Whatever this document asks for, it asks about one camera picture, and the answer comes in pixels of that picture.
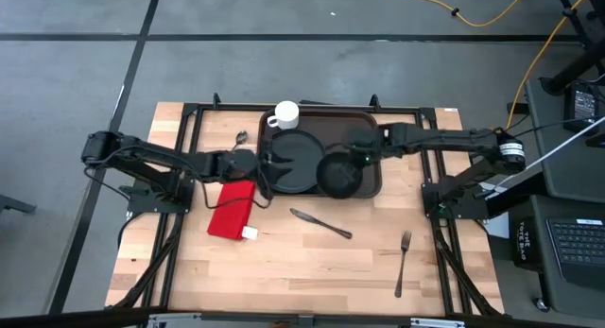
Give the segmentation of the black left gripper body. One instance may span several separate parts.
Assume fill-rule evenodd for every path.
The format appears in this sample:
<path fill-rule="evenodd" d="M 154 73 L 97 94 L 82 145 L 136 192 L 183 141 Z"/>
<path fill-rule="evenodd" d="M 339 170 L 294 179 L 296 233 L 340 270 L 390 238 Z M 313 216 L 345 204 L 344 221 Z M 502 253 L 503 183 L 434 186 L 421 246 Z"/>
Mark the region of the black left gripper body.
<path fill-rule="evenodd" d="M 224 153 L 218 163 L 220 182 L 257 181 L 259 159 L 248 149 Z"/>

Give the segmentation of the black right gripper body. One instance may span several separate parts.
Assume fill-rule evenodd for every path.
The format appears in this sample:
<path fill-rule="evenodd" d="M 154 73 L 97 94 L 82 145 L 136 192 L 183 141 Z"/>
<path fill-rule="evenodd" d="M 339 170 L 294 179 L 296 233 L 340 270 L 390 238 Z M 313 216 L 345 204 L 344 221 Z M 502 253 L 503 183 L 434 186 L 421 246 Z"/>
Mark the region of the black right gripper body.
<path fill-rule="evenodd" d="M 341 143 L 356 158 L 390 158 L 390 129 L 349 128 L 343 135 Z"/>

